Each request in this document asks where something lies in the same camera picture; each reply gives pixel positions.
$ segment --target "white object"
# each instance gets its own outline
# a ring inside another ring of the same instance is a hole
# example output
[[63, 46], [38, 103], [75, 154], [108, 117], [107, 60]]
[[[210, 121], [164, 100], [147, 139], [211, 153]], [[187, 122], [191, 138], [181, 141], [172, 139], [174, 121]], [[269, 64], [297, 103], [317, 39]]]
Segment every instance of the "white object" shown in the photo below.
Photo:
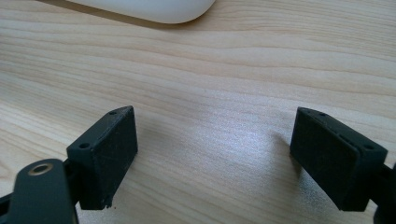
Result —
[[162, 23], [192, 21], [204, 14], [215, 0], [68, 0], [89, 7]]

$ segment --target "wood grain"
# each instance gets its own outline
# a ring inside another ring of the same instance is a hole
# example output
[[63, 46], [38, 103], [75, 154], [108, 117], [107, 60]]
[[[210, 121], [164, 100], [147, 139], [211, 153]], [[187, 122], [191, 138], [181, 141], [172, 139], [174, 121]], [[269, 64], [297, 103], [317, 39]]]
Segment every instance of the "wood grain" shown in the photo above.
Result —
[[297, 106], [396, 162], [396, 2], [217, 0], [180, 25], [65, 1], [0, 1], [0, 193], [107, 111], [133, 105], [139, 154], [113, 207], [80, 223], [372, 223], [296, 164]]

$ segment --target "black plastic piece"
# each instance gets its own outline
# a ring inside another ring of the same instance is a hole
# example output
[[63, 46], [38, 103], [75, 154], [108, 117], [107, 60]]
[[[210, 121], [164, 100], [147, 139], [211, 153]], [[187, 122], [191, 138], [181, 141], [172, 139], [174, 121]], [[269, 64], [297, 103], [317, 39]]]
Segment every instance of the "black plastic piece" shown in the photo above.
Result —
[[134, 109], [113, 110], [67, 148], [71, 173], [79, 171], [82, 209], [111, 206], [113, 196], [137, 153]]
[[291, 155], [344, 211], [364, 211], [387, 150], [319, 111], [298, 108]]
[[20, 170], [8, 208], [7, 223], [78, 223], [61, 161], [37, 161]]
[[374, 176], [371, 199], [378, 204], [374, 216], [376, 224], [396, 223], [396, 164], [393, 170], [384, 165]]

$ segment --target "wooden table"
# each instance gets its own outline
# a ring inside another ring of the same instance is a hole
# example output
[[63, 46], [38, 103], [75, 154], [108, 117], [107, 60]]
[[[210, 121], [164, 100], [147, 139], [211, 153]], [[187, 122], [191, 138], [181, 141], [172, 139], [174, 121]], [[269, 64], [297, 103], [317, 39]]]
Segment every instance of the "wooden table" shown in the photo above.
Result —
[[297, 106], [396, 162], [393, 0], [218, 0], [180, 25], [65, 1], [0, 1], [0, 193], [107, 111], [139, 153], [113, 207], [80, 223], [372, 223], [337, 210], [289, 154]]

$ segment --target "metal grommet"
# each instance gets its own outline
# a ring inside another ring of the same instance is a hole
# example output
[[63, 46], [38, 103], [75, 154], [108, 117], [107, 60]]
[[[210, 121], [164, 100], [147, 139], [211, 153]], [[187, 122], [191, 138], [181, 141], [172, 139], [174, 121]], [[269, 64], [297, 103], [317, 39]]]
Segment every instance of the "metal grommet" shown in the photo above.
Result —
[[53, 165], [51, 163], [41, 163], [37, 166], [33, 167], [29, 172], [28, 175], [43, 175], [44, 173], [50, 171]]

